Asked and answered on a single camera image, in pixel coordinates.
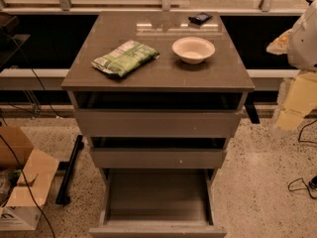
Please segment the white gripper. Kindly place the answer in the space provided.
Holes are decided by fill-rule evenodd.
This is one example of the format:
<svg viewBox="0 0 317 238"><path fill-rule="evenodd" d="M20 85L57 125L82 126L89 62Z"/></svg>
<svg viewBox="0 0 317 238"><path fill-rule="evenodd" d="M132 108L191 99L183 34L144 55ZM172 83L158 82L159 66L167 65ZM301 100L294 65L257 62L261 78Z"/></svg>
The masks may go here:
<svg viewBox="0 0 317 238"><path fill-rule="evenodd" d="M317 107L317 73L300 71L280 86L277 107L274 110L271 133L284 137L294 132L304 118Z"/></svg>

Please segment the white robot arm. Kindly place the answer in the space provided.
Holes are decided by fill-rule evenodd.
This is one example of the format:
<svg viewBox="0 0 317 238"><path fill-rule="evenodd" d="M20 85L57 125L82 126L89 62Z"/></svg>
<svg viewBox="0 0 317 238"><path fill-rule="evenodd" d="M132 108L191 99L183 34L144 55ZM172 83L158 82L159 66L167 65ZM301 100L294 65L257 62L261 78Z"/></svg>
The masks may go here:
<svg viewBox="0 0 317 238"><path fill-rule="evenodd" d="M284 136L296 130L317 107L317 1L294 23L293 27L271 42L266 51L287 55L288 63L299 73L285 83L285 95L277 100L272 132Z"/></svg>

